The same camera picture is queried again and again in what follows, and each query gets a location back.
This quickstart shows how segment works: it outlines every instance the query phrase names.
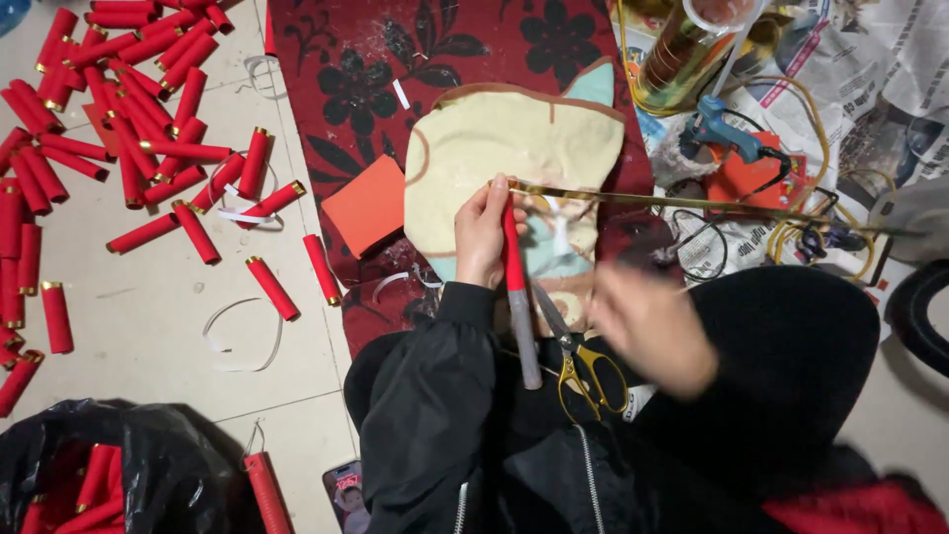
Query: scissor blade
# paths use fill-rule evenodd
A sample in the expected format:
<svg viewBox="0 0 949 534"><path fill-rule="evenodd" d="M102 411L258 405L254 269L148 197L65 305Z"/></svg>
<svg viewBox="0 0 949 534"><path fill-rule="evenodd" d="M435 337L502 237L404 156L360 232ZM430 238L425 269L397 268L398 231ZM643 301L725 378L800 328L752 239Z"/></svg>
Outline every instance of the scissor blade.
<svg viewBox="0 0 949 534"><path fill-rule="evenodd" d="M561 345L565 343L561 341L561 338L564 336L569 339L570 337L570 327L567 326L567 322L564 320L563 316L560 315L560 310L557 309L557 305L553 303L553 300L550 299L550 295L544 291L544 288L537 285L537 282L531 282L530 285L533 287L534 296L537 297L537 303L540 304L540 311L543 312L544 318L547 320L550 330L553 332L554 337L560 341Z"/></svg>

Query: scissors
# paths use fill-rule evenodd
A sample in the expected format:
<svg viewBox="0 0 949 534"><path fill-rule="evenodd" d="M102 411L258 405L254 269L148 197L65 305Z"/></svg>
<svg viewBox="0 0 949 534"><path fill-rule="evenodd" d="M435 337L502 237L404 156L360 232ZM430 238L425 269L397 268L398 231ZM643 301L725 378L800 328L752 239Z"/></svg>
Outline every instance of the scissors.
<svg viewBox="0 0 949 534"><path fill-rule="evenodd" d="M617 367L616 363L614 363L613 360L609 358L609 356L591 351L580 343L574 341L573 336L570 335L570 328L567 326L566 321L560 315L560 310L557 309L556 304L553 303L553 300L550 299L550 296L547 294L547 292L544 291L542 287L537 285L536 282L532 283L531 285L533 286L533 293L537 298L537 303L540 304L540 310L544 314L544 318L547 320L547 324L550 326L553 336L557 339L557 343L560 344L561 352L564 356L564 366L561 368L560 376L557 379L557 391L560 394L560 405L564 407L564 411L567 413L570 421L573 421L574 423L577 422L576 419L573 418L573 414L567 409L567 403L564 401L564 385L571 380L576 386L576 388L572 389L579 391L585 398L586 403L593 410L597 421L600 421L600 406L606 407L607 410L610 410L614 413L623 413L626 410L626 407L629 405L629 396L627 394L628 388L626 386L626 379L623 377L623 372L620 371L620 368ZM586 383L577 373L577 367L573 360L573 355L575 354L590 369L590 377L592 378L593 386L600 395L599 401L594 401L590 397ZM612 405L610 404L609 399L606 398L606 393L603 391L603 386L600 385L600 379L597 378L596 370L593 369L593 364L601 359L605 360L606 363L613 368L613 371L616 372L620 379L620 383L623 385L622 403Z"/></svg>

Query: orange paper sheet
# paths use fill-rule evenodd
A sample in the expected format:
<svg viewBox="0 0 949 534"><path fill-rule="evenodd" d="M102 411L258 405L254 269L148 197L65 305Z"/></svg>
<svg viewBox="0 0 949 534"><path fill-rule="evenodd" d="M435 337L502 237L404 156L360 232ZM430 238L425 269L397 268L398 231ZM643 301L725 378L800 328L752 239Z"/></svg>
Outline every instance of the orange paper sheet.
<svg viewBox="0 0 949 534"><path fill-rule="evenodd" d="M118 154L119 136L117 136L114 131L107 130L102 126L102 113L99 112L96 105L86 104L83 106L83 111L85 111L85 116L88 117L92 123L92 127L96 128L96 133L99 134L99 139L102 140L102 146L105 147L105 151L109 154Z"/></svg>
<svg viewBox="0 0 949 534"><path fill-rule="evenodd" d="M405 175L388 156L377 159L362 174L323 201L323 210L343 235L355 257L376 241L402 227Z"/></svg>

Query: red floral rug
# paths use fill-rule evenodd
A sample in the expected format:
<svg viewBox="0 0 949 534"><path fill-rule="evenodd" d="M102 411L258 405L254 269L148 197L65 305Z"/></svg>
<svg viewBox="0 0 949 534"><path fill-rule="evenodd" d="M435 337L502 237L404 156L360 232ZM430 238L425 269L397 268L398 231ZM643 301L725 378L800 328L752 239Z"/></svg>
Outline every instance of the red floral rug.
<svg viewBox="0 0 949 534"><path fill-rule="evenodd" d="M317 206L381 154L404 166L412 126L447 88L503 82L558 94L603 56L614 58L615 106L628 118L605 190L652 191L605 0L270 0L270 14ZM399 104L396 79L410 109ZM635 252L637 234L664 226L606 204L600 218L600 258ZM322 212L320 222L333 272L349 288L344 329L353 357L381 334L430 320L437 290L414 276L372 300L382 278L413 264L437 281L402 234L355 259Z"/></svg>

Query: jacket sleeve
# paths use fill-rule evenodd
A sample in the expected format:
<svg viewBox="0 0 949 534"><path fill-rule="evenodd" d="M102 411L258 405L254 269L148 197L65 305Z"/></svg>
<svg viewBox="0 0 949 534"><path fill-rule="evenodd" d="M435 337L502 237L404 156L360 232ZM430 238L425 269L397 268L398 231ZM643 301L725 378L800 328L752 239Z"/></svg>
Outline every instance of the jacket sleeve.
<svg viewBox="0 0 949 534"><path fill-rule="evenodd" d="M449 282L373 386L360 447L370 533L450 532L494 388L493 292Z"/></svg>

